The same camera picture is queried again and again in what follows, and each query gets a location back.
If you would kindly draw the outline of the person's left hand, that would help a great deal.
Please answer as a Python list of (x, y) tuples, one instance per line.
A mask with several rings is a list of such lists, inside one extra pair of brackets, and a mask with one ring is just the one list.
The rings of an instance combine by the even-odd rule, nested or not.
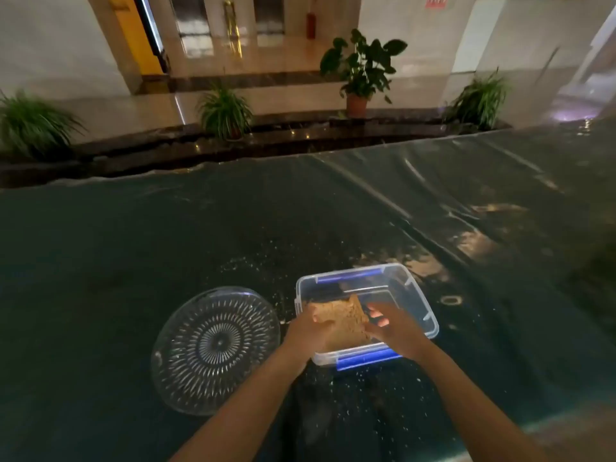
[(281, 348), (297, 363), (305, 365), (323, 349), (335, 320), (323, 320), (309, 304), (290, 324)]

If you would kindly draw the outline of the person's right hand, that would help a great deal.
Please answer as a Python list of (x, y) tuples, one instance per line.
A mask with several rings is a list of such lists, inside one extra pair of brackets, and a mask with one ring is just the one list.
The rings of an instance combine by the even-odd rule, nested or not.
[(388, 345), (398, 355), (420, 363), (432, 342), (411, 315), (400, 309), (395, 332), (391, 338), (374, 338)]

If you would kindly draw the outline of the brown bread slice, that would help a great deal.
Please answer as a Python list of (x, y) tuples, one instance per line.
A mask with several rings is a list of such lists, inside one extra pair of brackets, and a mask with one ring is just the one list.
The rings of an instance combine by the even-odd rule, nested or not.
[(372, 337), (364, 330), (364, 323), (369, 317), (364, 312), (357, 294), (352, 294), (346, 299), (326, 303), (312, 302), (307, 305), (309, 304), (316, 305), (328, 318), (335, 320), (335, 327), (319, 354), (339, 352), (372, 343)]

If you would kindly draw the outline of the person's left forearm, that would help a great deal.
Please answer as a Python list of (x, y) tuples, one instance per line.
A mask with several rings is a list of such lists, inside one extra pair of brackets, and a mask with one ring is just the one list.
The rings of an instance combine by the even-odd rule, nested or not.
[(232, 394), (169, 462), (251, 462), (313, 350), (286, 341)]

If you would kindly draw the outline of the person's right forearm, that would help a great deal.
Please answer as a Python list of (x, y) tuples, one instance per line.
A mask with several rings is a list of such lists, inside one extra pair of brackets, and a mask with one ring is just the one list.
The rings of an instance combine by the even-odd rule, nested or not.
[(428, 339), (403, 356), (431, 379), (473, 462), (550, 462), (444, 351)]

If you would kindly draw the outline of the clear plastic container blue clips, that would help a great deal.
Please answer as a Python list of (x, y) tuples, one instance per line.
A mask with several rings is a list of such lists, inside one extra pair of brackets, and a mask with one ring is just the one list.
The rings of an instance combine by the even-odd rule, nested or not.
[[(420, 285), (401, 263), (383, 263), (301, 277), (296, 282), (296, 313), (308, 303), (326, 303), (357, 294), (364, 312), (367, 303), (393, 303), (411, 315), (429, 339), (437, 337), (440, 326)], [(316, 353), (312, 362), (320, 367), (345, 371), (399, 358), (385, 343), (372, 338), (371, 344), (327, 354)]]

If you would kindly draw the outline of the clear patterned glass plate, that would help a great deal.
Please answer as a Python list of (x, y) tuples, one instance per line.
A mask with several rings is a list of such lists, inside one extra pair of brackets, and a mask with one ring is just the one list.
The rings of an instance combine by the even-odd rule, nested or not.
[(151, 377), (176, 412), (212, 416), (280, 344), (273, 306), (244, 287), (189, 299), (166, 321), (151, 353)]

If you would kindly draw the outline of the dark plastic table cover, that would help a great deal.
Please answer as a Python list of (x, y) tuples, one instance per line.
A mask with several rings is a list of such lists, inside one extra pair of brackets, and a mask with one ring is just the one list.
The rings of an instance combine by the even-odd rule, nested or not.
[(399, 262), (435, 343), (557, 460), (616, 462), (616, 116), (0, 190), (0, 462), (163, 462), (155, 339), (248, 287)]

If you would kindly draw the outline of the grassy potted plant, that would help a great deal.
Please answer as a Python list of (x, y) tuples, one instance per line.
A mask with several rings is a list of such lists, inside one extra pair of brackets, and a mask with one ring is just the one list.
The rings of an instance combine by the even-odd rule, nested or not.
[(84, 126), (70, 111), (19, 90), (0, 91), (0, 152), (40, 162), (75, 158), (72, 136)]
[(242, 139), (250, 131), (254, 117), (248, 101), (220, 83), (211, 83), (196, 111), (202, 130), (227, 141)]
[(491, 131), (495, 128), (508, 92), (508, 80), (498, 69), (487, 76), (475, 75), (445, 107), (443, 122), (472, 125), (481, 132)]

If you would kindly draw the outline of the broad-leaf plant in terracotta pot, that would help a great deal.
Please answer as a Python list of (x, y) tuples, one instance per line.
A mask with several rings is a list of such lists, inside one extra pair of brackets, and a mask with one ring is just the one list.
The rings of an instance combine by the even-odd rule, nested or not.
[(365, 119), (368, 103), (376, 93), (382, 93), (391, 104), (387, 92), (390, 76), (396, 73), (392, 58), (407, 49), (408, 44), (394, 38), (385, 43), (379, 39), (368, 42), (357, 28), (350, 31), (350, 38), (334, 38), (332, 46), (320, 61), (322, 76), (335, 75), (343, 82), (339, 90), (346, 100), (346, 116), (349, 119)]

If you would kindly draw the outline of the metal elevator door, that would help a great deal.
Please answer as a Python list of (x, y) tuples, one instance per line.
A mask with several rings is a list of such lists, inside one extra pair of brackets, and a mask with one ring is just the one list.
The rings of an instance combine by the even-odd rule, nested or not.
[(170, 0), (182, 48), (187, 58), (214, 54), (204, 0)]
[(280, 45), (285, 35), (284, 0), (253, 0), (257, 45)]

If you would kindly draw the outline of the yellow door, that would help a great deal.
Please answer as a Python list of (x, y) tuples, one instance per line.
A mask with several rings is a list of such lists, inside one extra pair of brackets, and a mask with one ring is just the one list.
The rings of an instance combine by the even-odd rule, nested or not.
[(165, 75), (153, 22), (146, 0), (108, 0), (130, 53), (145, 77)]

